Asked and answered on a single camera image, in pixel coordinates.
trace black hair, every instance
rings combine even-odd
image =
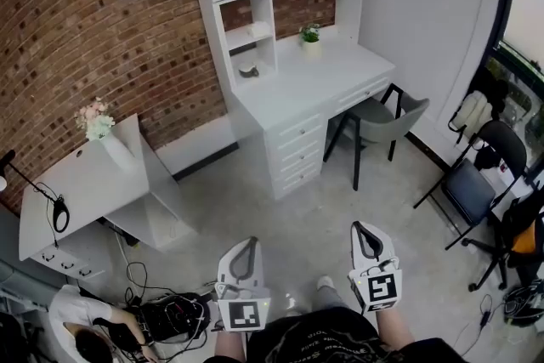
[[[76,348],[80,356],[90,363],[111,363],[110,347],[108,343],[96,334],[87,329],[82,329],[75,334]]]

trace desk lamp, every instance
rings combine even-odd
[[[2,159],[0,159],[0,191],[5,190],[6,186],[8,186],[8,182],[6,180],[5,176],[5,168],[11,167],[19,176],[21,176],[28,184],[31,184],[34,188],[34,191],[39,192],[42,194],[45,198],[47,198],[48,202],[51,201],[53,203],[53,227],[57,233],[62,233],[66,230],[66,227],[68,227],[68,223],[70,222],[70,212],[68,212],[68,207],[66,207],[65,200],[63,196],[57,196],[53,190],[51,192],[56,198],[51,197],[45,190],[38,188],[30,179],[28,179],[21,171],[19,171],[12,163],[15,157],[15,151],[10,150],[8,151]],[[59,228],[58,222],[62,222],[64,220],[65,224],[62,228]]]

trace gray pants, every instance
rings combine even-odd
[[[342,301],[336,289],[329,286],[323,286],[319,291],[316,291],[312,298],[312,311],[332,309],[333,307],[345,307],[348,305]]]

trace green plant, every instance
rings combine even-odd
[[[311,24],[305,27],[301,27],[298,31],[303,41],[306,43],[316,43],[320,40],[320,32],[318,31],[319,25]]]

